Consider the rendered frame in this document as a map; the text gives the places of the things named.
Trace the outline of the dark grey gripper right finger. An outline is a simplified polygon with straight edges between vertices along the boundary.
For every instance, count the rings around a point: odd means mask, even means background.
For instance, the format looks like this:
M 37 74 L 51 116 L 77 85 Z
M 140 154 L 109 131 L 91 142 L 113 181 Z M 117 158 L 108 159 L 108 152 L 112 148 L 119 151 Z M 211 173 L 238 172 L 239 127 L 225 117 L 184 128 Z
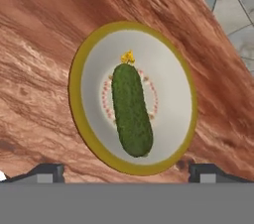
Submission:
M 229 174 L 215 164 L 191 164 L 189 166 L 189 182 L 195 183 L 223 183 L 248 182 L 248 179 Z

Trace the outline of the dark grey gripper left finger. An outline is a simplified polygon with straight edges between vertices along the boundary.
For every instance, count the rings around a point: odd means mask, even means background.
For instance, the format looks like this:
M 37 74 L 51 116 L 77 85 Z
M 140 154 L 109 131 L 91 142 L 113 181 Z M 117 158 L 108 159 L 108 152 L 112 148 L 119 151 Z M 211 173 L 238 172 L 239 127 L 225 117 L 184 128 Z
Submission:
M 64 182 L 62 164 L 39 164 L 27 173 L 6 179 L 6 182 L 20 183 L 60 183 Z

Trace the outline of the green cucumber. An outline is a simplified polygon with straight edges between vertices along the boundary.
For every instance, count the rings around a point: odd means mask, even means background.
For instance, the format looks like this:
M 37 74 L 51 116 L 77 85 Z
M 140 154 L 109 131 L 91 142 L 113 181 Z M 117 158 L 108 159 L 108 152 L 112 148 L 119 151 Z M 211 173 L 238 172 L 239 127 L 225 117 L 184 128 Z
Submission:
M 111 92 L 115 123 L 124 151 L 134 158 L 146 157 L 154 143 L 141 77 L 132 51 L 120 57 L 113 71 Z

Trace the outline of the white bowl with yellow rim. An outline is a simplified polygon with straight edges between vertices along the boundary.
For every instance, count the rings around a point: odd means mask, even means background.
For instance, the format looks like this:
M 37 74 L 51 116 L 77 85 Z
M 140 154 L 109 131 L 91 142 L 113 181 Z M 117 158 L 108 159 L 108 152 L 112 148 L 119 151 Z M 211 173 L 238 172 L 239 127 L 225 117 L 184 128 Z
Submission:
M 112 107 L 110 80 L 120 56 L 131 50 L 147 78 L 147 108 L 153 115 L 154 145 L 145 158 L 121 147 Z M 135 22 L 113 22 L 90 34 L 78 48 L 69 72 L 69 105 L 76 128 L 92 152 L 111 168 L 152 175 L 173 166 L 194 134 L 197 101 L 184 57 L 158 31 Z

